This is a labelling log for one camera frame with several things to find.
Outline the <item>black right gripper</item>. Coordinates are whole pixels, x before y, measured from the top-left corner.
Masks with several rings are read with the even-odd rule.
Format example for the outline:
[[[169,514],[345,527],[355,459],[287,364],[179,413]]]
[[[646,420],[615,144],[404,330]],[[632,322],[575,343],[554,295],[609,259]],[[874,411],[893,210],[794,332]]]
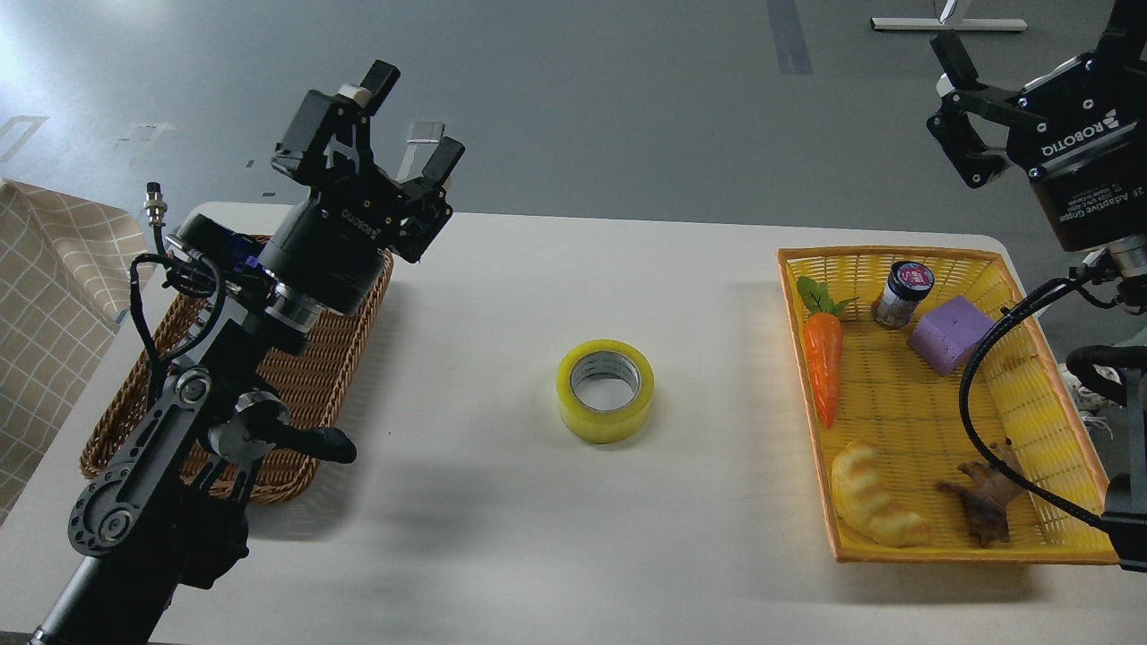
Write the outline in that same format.
[[[1008,156],[1028,180],[1066,252],[1144,235],[1144,44],[1146,1],[1118,0],[1098,54],[1066,61],[1022,91],[980,81],[955,32],[930,46],[951,90],[927,129],[970,188],[1009,162],[988,147],[970,116],[1014,129]]]

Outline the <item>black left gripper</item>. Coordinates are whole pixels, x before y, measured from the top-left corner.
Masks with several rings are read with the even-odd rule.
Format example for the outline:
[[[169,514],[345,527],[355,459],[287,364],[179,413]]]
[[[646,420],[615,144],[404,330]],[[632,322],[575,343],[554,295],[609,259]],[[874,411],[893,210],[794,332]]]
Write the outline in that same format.
[[[272,156],[307,189],[259,256],[275,280],[352,314],[384,272],[387,254],[419,262],[453,216],[445,182],[465,143],[443,135],[418,178],[395,182],[374,160],[370,121],[401,71],[376,60],[357,85],[309,90]]]

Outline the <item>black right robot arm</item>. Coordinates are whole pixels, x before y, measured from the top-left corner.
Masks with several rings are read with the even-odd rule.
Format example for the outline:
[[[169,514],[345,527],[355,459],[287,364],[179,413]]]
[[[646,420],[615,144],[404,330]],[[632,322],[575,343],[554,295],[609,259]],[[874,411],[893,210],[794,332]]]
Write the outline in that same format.
[[[1111,477],[1102,514],[1082,510],[1022,477],[980,440],[970,417],[972,376],[1009,331],[1066,294],[1115,281],[1099,309],[1144,314],[1144,1],[1116,1],[1094,49],[1066,61],[1021,90],[980,81],[959,34],[942,31],[931,48],[946,90],[928,131],[963,184],[978,188],[1005,168],[1027,173],[1066,252],[1086,261],[1004,311],[972,352],[959,384],[959,411],[972,445],[1005,477],[1069,516],[1105,533],[1119,566],[1144,572],[1144,345],[1089,345],[1066,367],[1080,384],[1129,413],[1128,471]]]

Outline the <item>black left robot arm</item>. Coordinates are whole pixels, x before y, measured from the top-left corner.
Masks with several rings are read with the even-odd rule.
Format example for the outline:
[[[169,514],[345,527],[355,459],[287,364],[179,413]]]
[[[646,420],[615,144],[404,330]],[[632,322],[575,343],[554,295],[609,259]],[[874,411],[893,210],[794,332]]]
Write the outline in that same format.
[[[275,348],[302,355],[321,314],[354,314],[392,258],[418,262],[453,213],[445,184],[463,143],[446,135],[406,181],[375,164],[370,122],[398,79],[375,61],[358,84],[307,92],[272,164],[309,196],[265,244],[193,215],[131,262],[145,413],[73,504],[81,566],[32,644],[146,644],[177,588],[208,590],[245,558],[263,458],[356,461],[340,428],[294,427],[258,368]]]

